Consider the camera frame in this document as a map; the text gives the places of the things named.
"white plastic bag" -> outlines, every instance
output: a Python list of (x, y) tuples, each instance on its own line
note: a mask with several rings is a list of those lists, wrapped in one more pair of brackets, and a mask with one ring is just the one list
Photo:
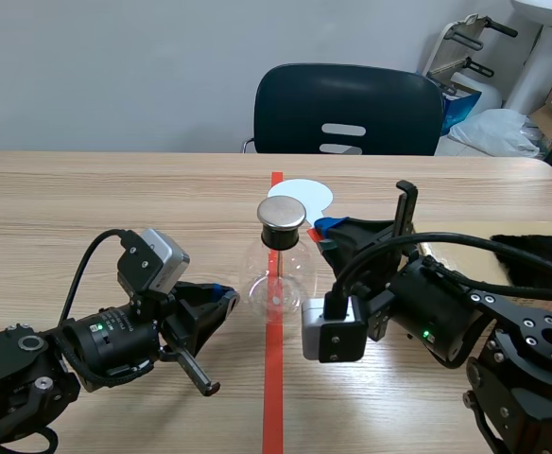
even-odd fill
[(520, 133), (526, 116), (509, 109), (490, 109), (453, 126), (448, 134), (490, 156), (534, 158), (539, 148)]

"black fabric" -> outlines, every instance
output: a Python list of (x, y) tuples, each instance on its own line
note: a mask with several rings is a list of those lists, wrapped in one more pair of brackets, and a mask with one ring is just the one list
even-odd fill
[[(492, 241), (507, 244), (527, 253), (534, 253), (539, 257), (552, 262), (552, 236), (528, 235), (528, 236), (493, 236)], [(551, 288), (552, 275), (530, 267), (522, 262), (506, 258), (497, 254), (499, 262), (507, 269), (508, 277), (514, 286)]]

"white floor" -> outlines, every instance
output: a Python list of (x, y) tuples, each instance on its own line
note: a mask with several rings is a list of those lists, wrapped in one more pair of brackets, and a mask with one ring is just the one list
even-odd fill
[(490, 158), (491, 156), (483, 153), (479, 149), (468, 147), (465, 144), (461, 144), (447, 136), (440, 138), (438, 148), (436, 148), (436, 156), (479, 156), (483, 158)]

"red tape line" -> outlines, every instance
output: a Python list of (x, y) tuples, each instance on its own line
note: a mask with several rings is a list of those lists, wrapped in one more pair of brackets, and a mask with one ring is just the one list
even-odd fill
[[(281, 183), (283, 172), (272, 172), (272, 186)], [(282, 255), (270, 251), (267, 261), (266, 370), (264, 375), (264, 436), (262, 454), (285, 452)]]
[(307, 234), (310, 235), (310, 238), (315, 243), (319, 243), (324, 239), (314, 227), (312, 227), (310, 230), (308, 230)]

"black cable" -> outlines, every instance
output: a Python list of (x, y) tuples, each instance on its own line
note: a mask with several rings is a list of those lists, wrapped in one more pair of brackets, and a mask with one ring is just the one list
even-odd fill
[[(368, 249), (362, 251), (356, 257), (354, 257), (354, 259), (350, 263), (348, 263), (348, 265), (341, 271), (333, 285), (333, 303), (341, 303), (342, 305), (347, 306), (348, 284), (355, 278), (357, 273), (361, 271), (363, 267), (368, 265), (372, 260), (380, 255), (399, 249), (400, 247), (407, 244), (419, 243), (454, 243), (464, 246), (471, 246), (474, 248), (499, 253), (503, 256), (511, 257), (513, 259), (529, 263), (530, 265), (533, 265), (535, 268), (541, 271), (552, 273), (552, 262), (543, 260), (538, 255), (526, 253), (524, 251), (520, 251), (519, 249), (515, 249), (505, 244), (491, 241), (489, 239), (451, 233), (425, 233), (396, 236), (392, 239), (389, 239), (388, 241), (385, 241), (384, 243), (370, 246)], [(523, 294), (525, 296), (531, 296), (536, 294), (536, 291), (542, 292), (543, 294), (548, 294), (548, 291), (552, 291), (545, 289), (533, 290), (535, 290), (535, 292), (526, 291), (523, 292)]]
[(89, 247), (87, 248), (87, 251), (85, 251), (85, 254), (83, 255), (83, 258), (80, 259), (77, 272), (75, 273), (75, 277), (70, 286), (70, 290), (68, 290), (68, 296), (66, 296), (64, 308), (61, 310), (60, 321), (58, 322), (58, 326), (60, 326), (68, 318), (68, 314), (70, 313), (72, 303), (75, 301), (75, 295), (77, 294), (77, 288), (78, 288), (78, 284), (80, 283), (80, 279), (83, 276), (83, 272), (85, 271), (85, 267), (87, 266), (87, 263), (89, 263), (89, 259), (91, 258), (92, 254), (95, 252), (95, 249), (97, 249), (97, 246), (99, 246), (99, 244), (102, 241), (104, 241), (106, 238), (109, 238), (111, 236), (121, 236), (125, 232), (126, 232), (125, 230), (121, 230), (121, 229), (107, 230), (103, 234), (100, 234), (89, 245)]
[(462, 286), (475, 288), (476, 290), (487, 291), (488, 293), (496, 293), (497, 295), (512, 296), (515, 298), (525, 298), (528, 300), (544, 300), (552, 301), (552, 290), (546, 288), (529, 288), (529, 287), (508, 287), (497, 286), (495, 284), (487, 284), (478, 282), (468, 277), (463, 276), (455, 271), (447, 269), (438, 269), (446, 278), (451, 279)]
[[(49, 447), (45, 451), (36, 452), (34, 454), (54, 454), (54, 452), (56, 452), (56, 450), (58, 449), (58, 434), (56, 432), (54, 432), (50, 428), (40, 428), (34, 433), (38, 433), (39, 435), (44, 437), (45, 440), (47, 440), (47, 442), (49, 443)], [(0, 454), (31, 454), (31, 453), (14, 451), (13, 449), (9, 449), (8, 447), (0, 446)]]
[(124, 376), (109, 377), (94, 374), (80, 359), (78, 359), (77, 354), (70, 347), (70, 344), (67, 340), (63, 340), (61, 338), (61, 335), (59, 334), (52, 334), (51, 338), (53, 339), (54, 343), (56, 343), (61, 353), (64, 355), (64, 357), (75, 370), (75, 372), (79, 376), (83, 377), (85, 380), (89, 381), (90, 383), (94, 383), (95, 385), (107, 386), (109, 388), (125, 385), (127, 383), (131, 383), (131, 381), (147, 374), (152, 369), (154, 369), (154, 365), (150, 362), (146, 367), (143, 367), (137, 372)]

